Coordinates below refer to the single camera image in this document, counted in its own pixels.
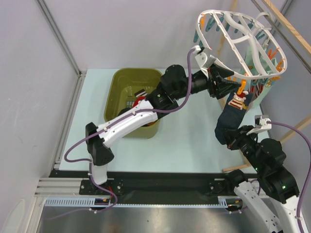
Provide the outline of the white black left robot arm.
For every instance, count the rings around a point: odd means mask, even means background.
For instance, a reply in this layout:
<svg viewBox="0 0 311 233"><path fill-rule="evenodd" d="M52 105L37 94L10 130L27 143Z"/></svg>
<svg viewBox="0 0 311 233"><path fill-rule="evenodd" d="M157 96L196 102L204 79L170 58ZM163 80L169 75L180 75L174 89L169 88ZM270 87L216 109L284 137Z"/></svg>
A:
<svg viewBox="0 0 311 233"><path fill-rule="evenodd" d="M90 189L102 194L107 189L107 165L114 159L111 146L120 138L148 123L155 122L181 108L178 99L187 100L191 94L208 91L211 97L221 99L240 88L241 84L228 80L231 70L212 64L206 72L186 75L181 65L169 66L161 76L156 89L137 105L102 125L86 125L87 151L91 157Z"/></svg>

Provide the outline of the olive green plastic basket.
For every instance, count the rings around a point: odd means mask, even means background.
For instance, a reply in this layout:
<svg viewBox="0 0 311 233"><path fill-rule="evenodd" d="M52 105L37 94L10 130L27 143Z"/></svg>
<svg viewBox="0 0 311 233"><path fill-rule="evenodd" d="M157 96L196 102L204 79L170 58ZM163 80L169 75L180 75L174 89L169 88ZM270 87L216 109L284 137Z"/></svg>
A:
<svg viewBox="0 0 311 233"><path fill-rule="evenodd" d="M135 93L144 89L150 94L160 82L162 73L152 68L123 68L112 79L106 101L104 119L110 121L126 107L133 107Z"/></svg>

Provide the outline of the red patterned sock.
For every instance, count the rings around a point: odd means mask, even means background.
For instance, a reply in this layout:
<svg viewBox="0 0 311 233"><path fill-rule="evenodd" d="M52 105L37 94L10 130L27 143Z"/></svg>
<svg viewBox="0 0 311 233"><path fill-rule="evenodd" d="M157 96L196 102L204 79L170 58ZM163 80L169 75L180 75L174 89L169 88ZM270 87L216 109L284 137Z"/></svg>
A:
<svg viewBox="0 0 311 233"><path fill-rule="evenodd" d="M140 103L144 99L145 99L145 96L140 96L136 99L135 103Z"/></svg>

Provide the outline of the orange clothes peg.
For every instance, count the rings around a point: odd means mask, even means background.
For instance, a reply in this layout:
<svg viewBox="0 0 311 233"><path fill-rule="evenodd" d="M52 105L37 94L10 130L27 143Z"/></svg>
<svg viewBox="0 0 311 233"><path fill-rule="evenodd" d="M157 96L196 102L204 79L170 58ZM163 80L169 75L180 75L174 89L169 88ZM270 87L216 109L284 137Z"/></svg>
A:
<svg viewBox="0 0 311 233"><path fill-rule="evenodd" d="M237 91L238 95L240 95L244 91L244 88L245 88L246 84L247 84L247 81L242 79L241 80L241 85L240 85L240 87L239 87L239 89Z"/></svg>

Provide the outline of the white round clip hanger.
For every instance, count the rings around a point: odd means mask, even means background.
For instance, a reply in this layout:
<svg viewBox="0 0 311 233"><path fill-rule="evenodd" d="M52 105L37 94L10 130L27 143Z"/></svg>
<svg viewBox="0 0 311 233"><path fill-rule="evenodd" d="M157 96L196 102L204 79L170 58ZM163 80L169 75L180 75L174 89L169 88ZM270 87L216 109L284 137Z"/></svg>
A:
<svg viewBox="0 0 311 233"><path fill-rule="evenodd" d="M287 69L284 51L259 19L267 12L251 17L244 13L205 10L196 21L194 42L210 47L214 64L234 71L240 80L276 79Z"/></svg>

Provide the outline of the wooden hanger stand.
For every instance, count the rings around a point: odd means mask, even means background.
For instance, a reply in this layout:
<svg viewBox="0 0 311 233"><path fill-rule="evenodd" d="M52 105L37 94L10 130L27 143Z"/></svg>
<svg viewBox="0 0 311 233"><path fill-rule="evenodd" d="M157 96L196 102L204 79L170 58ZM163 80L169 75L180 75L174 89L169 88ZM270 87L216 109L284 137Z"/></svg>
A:
<svg viewBox="0 0 311 233"><path fill-rule="evenodd" d="M274 0L273 5L284 15L300 35L311 41L311 2L309 0ZM271 120L297 127L307 138L311 137L311 73L292 50L295 48L307 64L311 56L280 23L275 32L289 65L282 78L261 102L261 110ZM274 126L269 135L282 142L287 154L286 168L299 179L308 172L311 157L304 139L284 127Z"/></svg>

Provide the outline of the mustard yellow striped sock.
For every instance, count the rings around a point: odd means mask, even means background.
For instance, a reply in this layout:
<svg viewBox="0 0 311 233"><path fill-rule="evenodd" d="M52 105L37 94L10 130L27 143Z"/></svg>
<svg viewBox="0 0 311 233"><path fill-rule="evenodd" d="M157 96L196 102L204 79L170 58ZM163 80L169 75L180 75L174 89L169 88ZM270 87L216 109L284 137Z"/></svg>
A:
<svg viewBox="0 0 311 233"><path fill-rule="evenodd" d="M148 93L144 89L142 89L142 90L136 92L134 95L138 99L140 97L145 97L147 94Z"/></svg>

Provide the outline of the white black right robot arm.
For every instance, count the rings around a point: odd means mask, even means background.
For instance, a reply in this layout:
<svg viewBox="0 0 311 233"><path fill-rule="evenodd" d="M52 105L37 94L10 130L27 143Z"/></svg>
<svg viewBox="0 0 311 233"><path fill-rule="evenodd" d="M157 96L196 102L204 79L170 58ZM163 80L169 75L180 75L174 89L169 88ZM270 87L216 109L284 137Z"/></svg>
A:
<svg viewBox="0 0 311 233"><path fill-rule="evenodd" d="M283 205L290 203L289 199L297 204L293 220L285 222L292 222L293 230L298 229L300 233L304 233L306 229L303 225L306 223L302 215L302 202L311 171L308 170L303 188L299 191L294 176L283 165L286 154L282 150L281 143L271 138L257 142L258 133L255 130L253 126L242 126L235 130L223 129L225 144L228 149L240 150L243 153L257 172L260 187L267 196Z"/></svg>

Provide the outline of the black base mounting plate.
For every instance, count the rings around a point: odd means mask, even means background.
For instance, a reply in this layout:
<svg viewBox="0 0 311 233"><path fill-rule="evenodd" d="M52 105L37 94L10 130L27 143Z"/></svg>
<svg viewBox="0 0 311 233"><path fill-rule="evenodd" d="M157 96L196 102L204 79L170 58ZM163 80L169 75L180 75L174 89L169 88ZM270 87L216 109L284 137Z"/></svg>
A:
<svg viewBox="0 0 311 233"><path fill-rule="evenodd" d="M96 188L86 171L53 170L51 178L81 178L80 195L103 196L113 192L125 200L194 198L207 200L235 196L223 173L109 172L108 181Z"/></svg>

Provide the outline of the aluminium frame post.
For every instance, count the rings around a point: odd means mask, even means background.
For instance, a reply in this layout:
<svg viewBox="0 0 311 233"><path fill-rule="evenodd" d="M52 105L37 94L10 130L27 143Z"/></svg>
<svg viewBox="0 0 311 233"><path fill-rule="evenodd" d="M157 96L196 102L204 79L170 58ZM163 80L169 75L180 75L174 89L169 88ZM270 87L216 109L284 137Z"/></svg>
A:
<svg viewBox="0 0 311 233"><path fill-rule="evenodd" d="M61 33L56 20L54 19L48 5L46 4L46 2L44 0L36 0L36 3L39 7L39 9L41 10L45 20L47 21L47 24L49 25L52 33L54 34L61 50L63 51L65 57L67 58L71 68L73 69L73 71L75 72L75 74L79 77L81 75L81 70L79 69L79 66L63 36L63 34Z"/></svg>

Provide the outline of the black sock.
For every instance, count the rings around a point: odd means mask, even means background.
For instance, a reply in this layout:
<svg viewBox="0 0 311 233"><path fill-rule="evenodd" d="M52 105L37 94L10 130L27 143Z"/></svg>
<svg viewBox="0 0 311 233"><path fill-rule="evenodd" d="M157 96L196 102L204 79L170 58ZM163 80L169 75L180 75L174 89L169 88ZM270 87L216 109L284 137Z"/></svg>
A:
<svg viewBox="0 0 311 233"><path fill-rule="evenodd" d="M122 109L122 110L119 112L118 116L121 116L122 114L127 113L127 112L130 111L131 109L132 109L132 108L129 108L129 107L126 107L126 108Z"/></svg>

